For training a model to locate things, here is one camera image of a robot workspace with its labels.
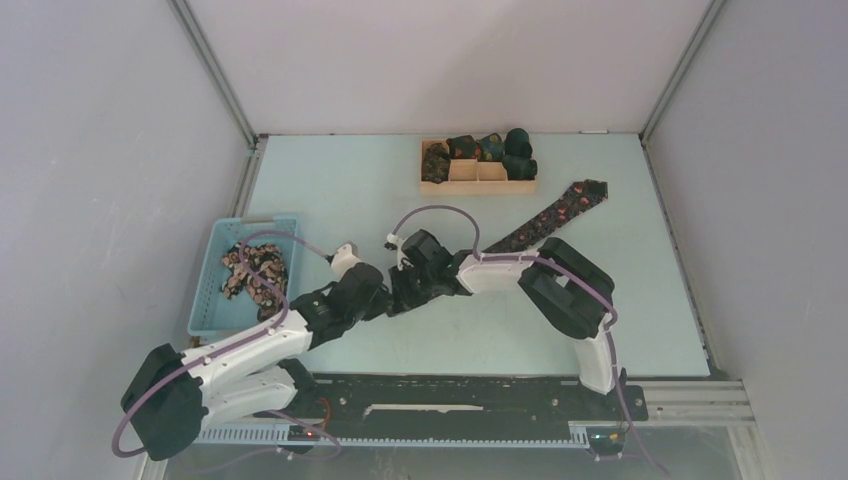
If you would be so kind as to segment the dark floral rose tie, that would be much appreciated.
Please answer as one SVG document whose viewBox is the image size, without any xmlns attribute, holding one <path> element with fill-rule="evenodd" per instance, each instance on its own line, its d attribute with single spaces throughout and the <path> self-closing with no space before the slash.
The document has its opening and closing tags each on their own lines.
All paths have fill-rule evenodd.
<svg viewBox="0 0 848 480">
<path fill-rule="evenodd" d="M 572 219 L 606 200 L 608 185 L 603 181 L 583 180 L 573 183 L 555 202 L 535 217 L 493 245 L 469 249 L 475 253 L 508 253 L 536 249 Z"/>
</svg>

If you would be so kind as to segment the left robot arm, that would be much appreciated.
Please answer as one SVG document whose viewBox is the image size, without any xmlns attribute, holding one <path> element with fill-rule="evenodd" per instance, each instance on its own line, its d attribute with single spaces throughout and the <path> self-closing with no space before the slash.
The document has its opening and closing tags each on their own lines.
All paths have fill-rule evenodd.
<svg viewBox="0 0 848 480">
<path fill-rule="evenodd" d="M 151 350 L 121 398 L 124 416 L 112 439 L 115 455 L 159 461 L 190 446 L 212 426 L 261 411 L 304 416 L 315 388 L 281 362 L 344 335 L 385 311 L 383 274 L 350 244 L 331 258 L 335 281 L 303 294 L 270 319 L 218 342 L 177 351 Z"/>
</svg>

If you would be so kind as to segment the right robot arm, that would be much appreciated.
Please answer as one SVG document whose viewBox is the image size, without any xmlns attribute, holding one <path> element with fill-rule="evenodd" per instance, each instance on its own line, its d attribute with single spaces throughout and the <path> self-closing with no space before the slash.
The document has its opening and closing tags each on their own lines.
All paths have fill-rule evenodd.
<svg viewBox="0 0 848 480">
<path fill-rule="evenodd" d="M 389 271 L 388 315 L 439 297 L 520 291 L 555 330 L 573 340 L 585 411 L 606 418 L 620 407 L 619 376 L 604 331 L 613 318 L 615 284 L 565 241 L 548 238 L 541 247 L 521 252 L 452 253 L 419 230 L 408 238 L 390 233 L 385 247 L 397 255 Z"/>
</svg>

